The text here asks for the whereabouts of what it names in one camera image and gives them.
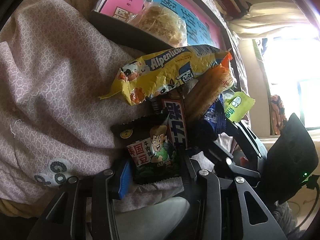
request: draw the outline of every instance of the barcode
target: barcode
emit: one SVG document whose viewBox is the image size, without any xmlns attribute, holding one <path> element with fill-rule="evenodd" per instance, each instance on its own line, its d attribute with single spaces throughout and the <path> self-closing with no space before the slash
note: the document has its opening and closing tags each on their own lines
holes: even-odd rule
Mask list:
<svg viewBox="0 0 320 240">
<path fill-rule="evenodd" d="M 151 106 L 152 106 L 153 111 L 155 111 L 156 114 L 159 114 L 162 110 L 161 103 L 159 103 L 157 98 L 150 99 L 150 102 L 151 102 Z"/>
<path fill-rule="evenodd" d="M 202 57 L 204 55 L 220 51 L 220 49 L 209 45 L 194 45 L 192 48 L 196 51 L 196 55 L 198 57 Z"/>
</svg>

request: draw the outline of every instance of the alpenliebe logo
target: alpenliebe logo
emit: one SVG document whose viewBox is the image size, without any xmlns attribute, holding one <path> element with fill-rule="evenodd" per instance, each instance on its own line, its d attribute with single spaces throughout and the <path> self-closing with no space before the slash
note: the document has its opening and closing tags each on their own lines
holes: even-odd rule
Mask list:
<svg viewBox="0 0 320 240">
<path fill-rule="evenodd" d="M 166 52 L 153 57 L 151 59 L 145 60 L 146 65 L 150 68 L 150 71 L 157 70 L 158 68 L 164 67 L 166 63 L 168 63 L 170 60 L 174 59 L 178 55 L 180 55 L 183 52 L 190 51 L 187 48 L 175 48 L 175 49 L 169 49 Z"/>
</svg>

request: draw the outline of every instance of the pink book cover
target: pink book cover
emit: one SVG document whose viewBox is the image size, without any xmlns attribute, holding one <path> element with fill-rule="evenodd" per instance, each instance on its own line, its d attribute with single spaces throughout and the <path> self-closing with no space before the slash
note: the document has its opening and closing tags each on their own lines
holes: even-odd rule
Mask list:
<svg viewBox="0 0 320 240">
<path fill-rule="evenodd" d="M 137 14 L 139 11 L 141 11 L 144 1 L 145 0 L 107 0 L 100 9 L 100 13 L 118 18 L 123 21 L 127 21 L 131 14 Z M 200 24 L 202 23 L 202 25 L 207 26 L 208 32 L 210 33 L 210 38 L 212 40 L 211 45 L 217 48 L 223 47 L 220 28 L 217 25 L 215 25 L 215 23 L 213 23 L 210 20 L 207 20 L 207 18 L 204 17 L 201 13 L 199 13 L 199 11 L 196 10 L 194 6 L 190 4 L 190 2 L 186 0 L 175 1 L 182 5 L 184 8 L 188 9 L 192 14 L 194 14 L 199 19 Z M 188 44 L 194 45 L 196 43 L 190 43 L 188 36 Z"/>
</svg>

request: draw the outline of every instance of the pink patterned fabric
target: pink patterned fabric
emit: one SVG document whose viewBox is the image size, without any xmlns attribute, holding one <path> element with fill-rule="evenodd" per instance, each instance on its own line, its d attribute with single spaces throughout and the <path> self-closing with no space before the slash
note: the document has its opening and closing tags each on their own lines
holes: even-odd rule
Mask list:
<svg viewBox="0 0 320 240">
<path fill-rule="evenodd" d="M 98 100 L 118 69 L 142 54 L 87 21 L 96 1 L 24 0 L 0 32 L 0 198 L 47 204 L 68 177 L 96 174 L 121 157 L 111 125 L 150 113 L 148 104 Z M 230 149 L 232 138 L 222 138 Z M 181 178 L 133 183 L 115 207 L 152 205 L 182 190 Z"/>
</svg>

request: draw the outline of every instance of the yellow snack bag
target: yellow snack bag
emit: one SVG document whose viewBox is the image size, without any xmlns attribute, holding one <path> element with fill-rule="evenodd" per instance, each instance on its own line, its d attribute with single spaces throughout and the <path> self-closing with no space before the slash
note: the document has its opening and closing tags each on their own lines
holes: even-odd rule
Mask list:
<svg viewBox="0 0 320 240">
<path fill-rule="evenodd" d="M 243 92 L 235 92 L 232 98 L 224 101 L 224 113 L 232 122 L 240 122 L 253 107 L 255 100 Z"/>
<path fill-rule="evenodd" d="M 133 106 L 168 92 L 216 67 L 229 54 L 209 45 L 194 45 L 144 55 L 119 69 L 111 90 Z"/>
</svg>

